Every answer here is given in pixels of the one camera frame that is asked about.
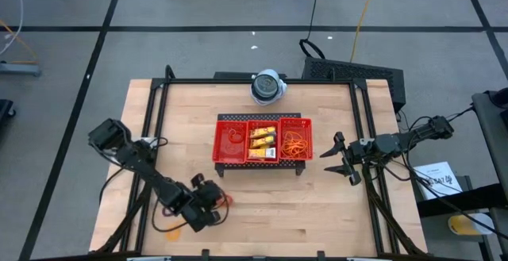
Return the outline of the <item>grey table foot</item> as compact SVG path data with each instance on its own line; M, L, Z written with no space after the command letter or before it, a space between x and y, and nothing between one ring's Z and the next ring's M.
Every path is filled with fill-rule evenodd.
M33 75L40 76L38 64L33 63L0 63L0 75Z

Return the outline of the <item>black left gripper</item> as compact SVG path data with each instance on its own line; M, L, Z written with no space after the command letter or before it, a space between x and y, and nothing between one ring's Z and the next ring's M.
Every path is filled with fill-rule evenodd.
M229 196L201 173L196 174L190 182L192 188L184 190L185 202L181 214L189 226L199 232L219 223L221 216L217 210L229 208Z

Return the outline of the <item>black perforated metal riser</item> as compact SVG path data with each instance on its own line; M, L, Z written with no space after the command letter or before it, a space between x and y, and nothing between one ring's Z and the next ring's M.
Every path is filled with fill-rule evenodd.
M300 113L219 113L219 121L247 121L248 118L260 118L266 121L268 118L300 118ZM278 163L215 163L215 171L220 178L224 177L226 170L295 170L299 176L305 169L306 163L302 160L282 159Z

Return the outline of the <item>yellow green crayon pack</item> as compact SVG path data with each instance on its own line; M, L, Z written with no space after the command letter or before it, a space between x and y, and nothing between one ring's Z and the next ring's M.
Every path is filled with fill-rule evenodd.
M250 138L259 138L259 137L265 137L265 136L273 136L276 134L276 127L275 126L268 126L264 128L258 128L253 129L250 131L249 137Z

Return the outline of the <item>black chair base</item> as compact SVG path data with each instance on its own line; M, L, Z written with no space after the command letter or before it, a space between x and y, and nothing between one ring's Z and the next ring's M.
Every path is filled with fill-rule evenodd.
M12 117L15 117L17 111L14 108L14 103L8 99L0 99L0 129Z

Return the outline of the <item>yellow white bottle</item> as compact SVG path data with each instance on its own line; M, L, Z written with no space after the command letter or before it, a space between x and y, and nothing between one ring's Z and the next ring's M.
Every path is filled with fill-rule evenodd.
M469 213L469 216L490 228L494 227L491 217L485 213ZM490 229L479 225L464 215L451 216L448 219L448 227L458 236L480 236L493 233Z

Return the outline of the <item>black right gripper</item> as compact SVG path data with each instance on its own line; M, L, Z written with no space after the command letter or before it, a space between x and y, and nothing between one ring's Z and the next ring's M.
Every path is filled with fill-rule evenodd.
M372 146L373 139L365 140L362 138L346 146L343 133L336 132L333 140L335 142L334 146L327 152L321 154L321 157L330 157L341 153L342 164L340 166L326 167L325 171L341 174L348 178L352 186L356 186L362 181L362 174L354 168L355 165L359 164L362 166L362 171L368 173L368 179L370 179L373 164L372 161L370 161L371 157L368 155L368 148Z

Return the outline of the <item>black side table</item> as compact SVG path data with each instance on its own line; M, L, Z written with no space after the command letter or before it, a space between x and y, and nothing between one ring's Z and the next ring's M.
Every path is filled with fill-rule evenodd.
M473 94L472 104L491 156L498 183L480 187L498 235L501 260L508 261L508 87Z

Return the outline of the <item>white round spot lamp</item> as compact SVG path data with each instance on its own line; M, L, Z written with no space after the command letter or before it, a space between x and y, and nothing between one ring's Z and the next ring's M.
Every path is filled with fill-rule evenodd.
M252 75L250 94L260 106L267 106L276 102L283 97L286 91L287 84L273 69L265 69Z

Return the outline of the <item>white printed booklet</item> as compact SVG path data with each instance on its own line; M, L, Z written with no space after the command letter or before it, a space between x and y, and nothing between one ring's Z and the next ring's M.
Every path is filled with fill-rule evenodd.
M414 171L419 178L423 179L427 187L430 188L428 190L421 183L417 182L424 201L463 192L448 162L416 166Z

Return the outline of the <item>red plastic slotted basket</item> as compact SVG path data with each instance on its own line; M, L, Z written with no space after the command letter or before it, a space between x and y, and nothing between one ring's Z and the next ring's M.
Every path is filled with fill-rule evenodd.
M263 146L261 148L275 148L276 149L276 158L275 159L247 159L248 150L254 149L254 148L249 147L251 139L254 139L254 138L249 137L250 131L253 129L264 128L264 127L268 127L268 126L275 126L276 127L276 134L273 135L276 138L276 143L273 145L270 145L270 146ZM280 129L279 129L279 122L278 121L256 121L256 120L247 121L247 134L246 134L247 141L245 144L245 146L246 146L245 162L246 163L248 163L248 162L251 162L251 163L255 163L255 162L257 162L257 163L262 163L262 162L278 163L279 162L279 142L280 142L279 134L280 134Z
M218 121L215 127L212 160L215 163L244 163L246 121Z
M309 118L290 118L283 117L280 119L280 143L279 143L279 157L280 159L290 159L290 160L312 160L313 158L313 133L312 133L312 122ZM307 156L306 157L295 157L290 158L286 157L283 153L283 134L286 131L293 131L298 136L301 136L308 142Z

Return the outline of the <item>black shelf bar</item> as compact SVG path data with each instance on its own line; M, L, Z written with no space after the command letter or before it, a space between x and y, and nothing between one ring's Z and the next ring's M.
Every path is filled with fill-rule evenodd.
M442 201L434 198L417 203L420 217L458 213L458 210L453 209L451 205L454 205L462 211L490 209L495 207L502 208L508 207L508 197L505 195L502 186L497 183L450 196L444 196Z

